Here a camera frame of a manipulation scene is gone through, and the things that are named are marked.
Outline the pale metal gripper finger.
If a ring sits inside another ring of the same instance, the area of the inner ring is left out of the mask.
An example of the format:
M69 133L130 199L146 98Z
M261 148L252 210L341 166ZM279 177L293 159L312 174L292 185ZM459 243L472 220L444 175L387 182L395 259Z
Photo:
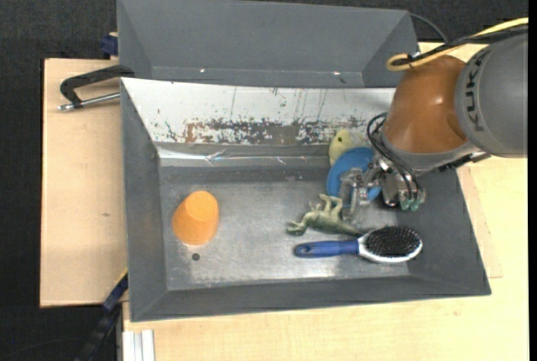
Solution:
M368 200L369 174L367 172L360 174L357 178L355 188L355 218L357 224L362 226L365 221L365 208L369 205Z
M340 177L339 197L343 201L342 217L350 221L356 208L357 172L349 170Z

